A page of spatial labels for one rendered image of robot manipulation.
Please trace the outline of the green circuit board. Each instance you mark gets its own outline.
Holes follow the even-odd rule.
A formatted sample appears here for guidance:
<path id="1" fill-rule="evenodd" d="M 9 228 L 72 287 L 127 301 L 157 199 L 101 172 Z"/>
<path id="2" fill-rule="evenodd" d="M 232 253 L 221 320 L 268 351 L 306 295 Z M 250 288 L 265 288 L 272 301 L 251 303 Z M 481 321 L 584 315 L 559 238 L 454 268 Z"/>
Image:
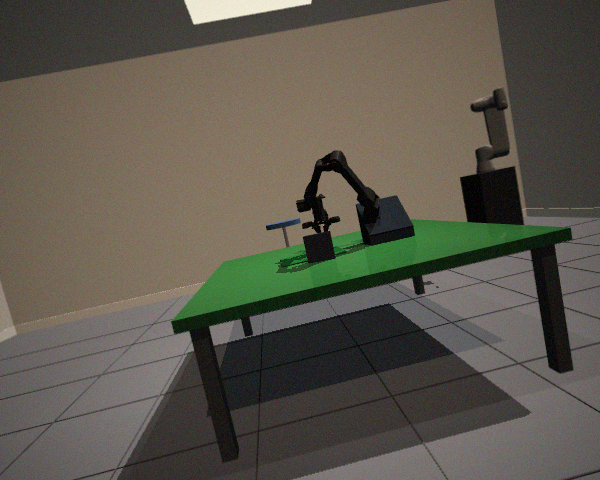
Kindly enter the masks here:
<path id="1" fill-rule="evenodd" d="M 347 253 L 347 251 L 345 251 L 337 246 L 334 247 L 334 252 L 335 252 L 335 255 Z M 283 259 L 280 259 L 280 261 L 281 261 L 282 267 L 286 267 L 286 266 L 290 266 L 290 265 L 294 265 L 294 264 L 307 262 L 308 259 L 307 259 L 307 255 L 305 253 L 305 254 L 296 255 L 296 256 L 292 256 L 292 257 L 288 257 L 288 258 L 283 258 Z"/>

